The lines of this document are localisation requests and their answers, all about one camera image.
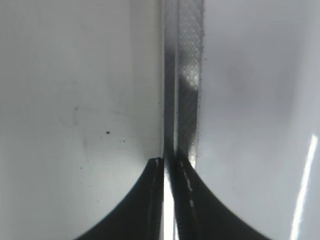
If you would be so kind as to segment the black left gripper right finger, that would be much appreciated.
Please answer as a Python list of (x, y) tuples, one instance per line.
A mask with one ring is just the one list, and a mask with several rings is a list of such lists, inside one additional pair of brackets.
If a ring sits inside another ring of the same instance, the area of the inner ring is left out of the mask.
[(180, 153), (164, 152), (178, 236), (181, 240), (265, 240), (267, 237), (230, 211)]

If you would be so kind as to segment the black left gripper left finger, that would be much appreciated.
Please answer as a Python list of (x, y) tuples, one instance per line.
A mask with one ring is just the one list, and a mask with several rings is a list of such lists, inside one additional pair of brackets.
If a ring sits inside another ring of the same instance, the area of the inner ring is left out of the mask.
[(164, 160), (151, 158), (124, 199), (79, 240), (158, 240), (164, 198)]

